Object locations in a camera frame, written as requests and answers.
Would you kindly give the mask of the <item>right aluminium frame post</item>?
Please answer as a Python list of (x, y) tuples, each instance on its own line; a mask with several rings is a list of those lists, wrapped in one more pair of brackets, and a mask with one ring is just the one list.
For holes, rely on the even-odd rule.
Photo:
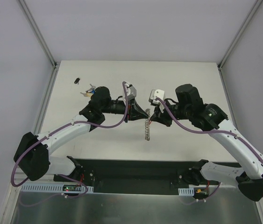
[(256, 14), (259, 11), (262, 4), (263, 4), (263, 0), (255, 0), (255, 2), (253, 3), (253, 5), (252, 5), (251, 9), (249, 10), (247, 16), (243, 20), (241, 26), (239, 27), (239, 29), (236, 32), (234, 38), (232, 39), (230, 45), (228, 46), (227, 51), (225, 52), (222, 59), (218, 63), (218, 70), (219, 71), (222, 70), (222, 68), (226, 64), (227, 60), (229, 59), (229, 57), (231, 56), (231, 54), (235, 50), (236, 46), (238, 45), (239, 41), (241, 40), (241, 38), (245, 34), (245, 31), (247, 30), (247, 28), (251, 24), (252, 20), (256, 16)]

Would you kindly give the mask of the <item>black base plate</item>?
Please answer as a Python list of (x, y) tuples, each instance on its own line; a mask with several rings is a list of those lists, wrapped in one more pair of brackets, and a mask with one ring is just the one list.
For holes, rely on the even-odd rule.
[(191, 185), (188, 175), (195, 161), (134, 161), (78, 159), (76, 180), (95, 193), (177, 195)]

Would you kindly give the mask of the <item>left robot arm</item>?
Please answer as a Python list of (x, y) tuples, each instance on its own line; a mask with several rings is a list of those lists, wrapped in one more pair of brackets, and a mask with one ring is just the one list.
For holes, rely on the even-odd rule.
[(24, 134), (14, 155), (14, 167), (20, 168), (30, 181), (46, 174), (64, 175), (71, 182), (77, 181), (81, 165), (71, 156), (53, 157), (57, 149), (97, 127), (110, 129), (123, 122), (149, 117), (135, 100), (135, 87), (124, 82), (123, 91), (123, 96), (112, 99), (107, 87), (98, 87), (87, 106), (66, 124), (37, 135)]

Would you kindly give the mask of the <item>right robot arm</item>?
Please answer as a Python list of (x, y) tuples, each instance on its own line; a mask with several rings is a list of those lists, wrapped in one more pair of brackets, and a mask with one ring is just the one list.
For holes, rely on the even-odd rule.
[(182, 129), (195, 134), (208, 134), (220, 143), (239, 163), (234, 168), (200, 160), (182, 174), (188, 184), (200, 185), (216, 181), (237, 187), (248, 199), (263, 198), (263, 154), (252, 146), (237, 130), (227, 114), (215, 104), (206, 104), (191, 84), (175, 89), (177, 100), (165, 97), (163, 90), (152, 90), (149, 102), (154, 106), (153, 122), (170, 127), (175, 122)]

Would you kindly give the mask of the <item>left aluminium frame post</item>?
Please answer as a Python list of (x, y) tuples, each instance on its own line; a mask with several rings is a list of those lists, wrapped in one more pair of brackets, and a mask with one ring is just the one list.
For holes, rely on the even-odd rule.
[(53, 66), (53, 68), (57, 67), (57, 61), (54, 59), (54, 56), (52, 55), (27, 3), (25, 0), (17, 0), (16, 1), (19, 5), (19, 7), (21, 8), (24, 16), (26, 17), (26, 20), (31, 28), (31, 30), (33, 31), (41, 49), (43, 50), (45, 56), (47, 57), (49, 63)]

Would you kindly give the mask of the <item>yellow tag key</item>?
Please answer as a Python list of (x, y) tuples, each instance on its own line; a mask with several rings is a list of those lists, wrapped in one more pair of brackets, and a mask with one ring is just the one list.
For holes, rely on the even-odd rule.
[(90, 92), (90, 93), (88, 93), (88, 92), (85, 92), (85, 93), (80, 93), (80, 94), (82, 94), (84, 97), (91, 97), (92, 96), (92, 93)]

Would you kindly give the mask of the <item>aluminium frame post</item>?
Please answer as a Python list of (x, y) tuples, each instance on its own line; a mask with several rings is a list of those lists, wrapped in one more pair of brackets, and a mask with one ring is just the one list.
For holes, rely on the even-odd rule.
[(241, 38), (245, 34), (245, 31), (247, 30), (247, 28), (251, 24), (252, 20), (256, 16), (256, 14), (259, 11), (262, 4), (263, 4), (263, 0), (255, 0), (255, 2), (253, 3), (253, 5), (252, 5), (251, 9), (249, 10), (247, 16), (243, 20), (241, 26), (239, 27), (239, 29), (236, 32), (234, 38), (232, 39), (230, 45), (228, 46), (227, 51), (225, 52), (222, 59), (218, 63), (218, 70), (219, 71), (222, 70), (222, 68), (226, 64), (227, 60), (229, 59), (229, 57), (231, 56), (231, 54), (235, 50), (236, 46), (238, 45), (239, 41), (241, 40)]
[(17, 0), (16, 1), (19, 5), (19, 7), (21, 8), (24, 16), (26, 17), (26, 20), (31, 28), (31, 30), (33, 31), (41, 49), (43, 50), (45, 56), (47, 57), (49, 63), (53, 66), (53, 68), (57, 67), (57, 61), (54, 59), (54, 56), (52, 55), (27, 3), (25, 0)]

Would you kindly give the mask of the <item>metal disc with keyrings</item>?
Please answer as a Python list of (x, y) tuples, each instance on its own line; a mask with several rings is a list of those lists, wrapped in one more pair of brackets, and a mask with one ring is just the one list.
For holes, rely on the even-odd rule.
[[(150, 119), (150, 109), (146, 109), (145, 112), (148, 115), (147, 119)], [(146, 120), (145, 120), (145, 133), (144, 133), (144, 138), (146, 141), (150, 141), (150, 125), (146, 124)]]

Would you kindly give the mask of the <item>blue tag key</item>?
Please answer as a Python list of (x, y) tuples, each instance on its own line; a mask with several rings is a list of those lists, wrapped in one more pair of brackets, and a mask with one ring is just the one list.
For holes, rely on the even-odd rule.
[(87, 94), (93, 94), (93, 93), (95, 93), (95, 90), (96, 90), (96, 86), (90, 84), (90, 88), (88, 90), (86, 90), (86, 93)]

